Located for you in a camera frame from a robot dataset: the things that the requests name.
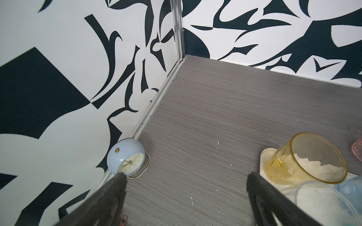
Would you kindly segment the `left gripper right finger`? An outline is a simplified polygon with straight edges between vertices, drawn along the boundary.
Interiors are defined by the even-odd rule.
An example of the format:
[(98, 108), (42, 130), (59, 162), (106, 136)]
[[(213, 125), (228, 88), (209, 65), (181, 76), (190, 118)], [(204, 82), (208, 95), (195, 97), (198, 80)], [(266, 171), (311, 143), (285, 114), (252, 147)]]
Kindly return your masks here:
[(320, 225), (256, 172), (248, 175), (247, 193), (258, 226), (276, 226), (277, 219), (284, 226)]

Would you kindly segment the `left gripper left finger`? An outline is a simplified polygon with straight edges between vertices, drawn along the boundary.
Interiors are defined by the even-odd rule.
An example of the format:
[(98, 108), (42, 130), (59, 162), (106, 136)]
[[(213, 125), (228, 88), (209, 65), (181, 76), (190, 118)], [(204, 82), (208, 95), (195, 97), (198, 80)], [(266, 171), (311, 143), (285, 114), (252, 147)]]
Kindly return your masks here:
[(116, 174), (57, 226), (118, 226), (126, 196), (127, 177)]

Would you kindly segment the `amber plastic cup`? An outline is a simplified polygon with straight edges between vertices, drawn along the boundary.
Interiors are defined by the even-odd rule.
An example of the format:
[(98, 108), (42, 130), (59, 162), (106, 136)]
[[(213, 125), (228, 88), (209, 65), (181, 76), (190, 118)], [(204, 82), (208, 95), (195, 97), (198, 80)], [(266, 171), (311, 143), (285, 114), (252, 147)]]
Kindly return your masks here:
[(311, 132), (294, 135), (265, 164), (268, 178), (284, 186), (307, 181), (338, 184), (348, 174), (347, 162), (329, 140)]

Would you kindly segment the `blue clear plastic cup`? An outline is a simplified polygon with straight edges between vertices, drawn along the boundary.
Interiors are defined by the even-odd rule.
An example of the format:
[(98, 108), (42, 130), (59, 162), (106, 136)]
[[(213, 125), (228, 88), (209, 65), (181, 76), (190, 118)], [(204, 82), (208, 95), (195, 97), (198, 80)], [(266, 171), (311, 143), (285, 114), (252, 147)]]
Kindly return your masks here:
[(358, 176), (337, 185), (337, 190), (362, 214), (362, 176)]

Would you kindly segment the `pink plastic cup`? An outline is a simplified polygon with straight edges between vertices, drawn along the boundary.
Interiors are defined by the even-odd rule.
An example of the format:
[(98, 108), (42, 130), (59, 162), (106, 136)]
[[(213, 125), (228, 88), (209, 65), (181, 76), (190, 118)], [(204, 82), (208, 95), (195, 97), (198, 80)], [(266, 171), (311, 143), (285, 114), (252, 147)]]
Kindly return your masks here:
[(353, 155), (362, 162), (362, 139), (358, 139), (351, 145)]

